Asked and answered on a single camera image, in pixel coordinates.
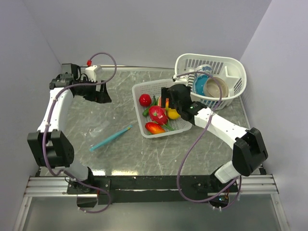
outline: red connector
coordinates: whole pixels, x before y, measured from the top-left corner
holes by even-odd
[[[88,66],[91,66],[91,65],[92,65],[92,61],[91,61],[90,59],[87,61],[87,65],[88,65]]]

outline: yellow fruit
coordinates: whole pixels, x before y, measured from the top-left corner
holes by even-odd
[[[162,106],[162,97],[161,97],[161,96],[158,97],[158,103],[157,103],[157,105],[160,106],[160,107]],[[166,99],[166,106],[165,106],[165,109],[166,109],[166,111],[169,110],[169,99]]]
[[[178,119],[178,118],[180,118],[180,115],[178,114],[177,110],[175,110],[175,109],[169,109],[167,111],[167,116],[170,119]]]

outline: marble table surface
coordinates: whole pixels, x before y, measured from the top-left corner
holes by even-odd
[[[105,71],[105,79],[112,70]],[[69,109],[67,138],[75,149],[75,158],[89,166],[94,175],[176,175],[182,158],[201,128],[156,139],[144,138],[139,129],[131,88],[144,81],[171,78],[174,70],[119,69],[107,84],[112,103],[98,104],[75,97]],[[247,127],[239,98],[218,111],[223,118]],[[90,152],[89,148],[132,124],[133,127],[109,144]],[[232,157],[232,150],[207,132],[188,157],[182,174],[208,175]],[[41,176],[48,176],[46,168]]]

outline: red tomato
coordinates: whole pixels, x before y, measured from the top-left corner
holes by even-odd
[[[152,100],[150,95],[148,94],[142,94],[139,98],[139,103],[142,107],[148,107],[151,105]]]

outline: blue bowl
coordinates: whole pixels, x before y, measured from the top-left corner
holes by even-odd
[[[208,78],[209,77],[207,75],[199,75],[197,78],[195,78],[192,84],[193,93],[205,96],[203,86],[205,85]]]

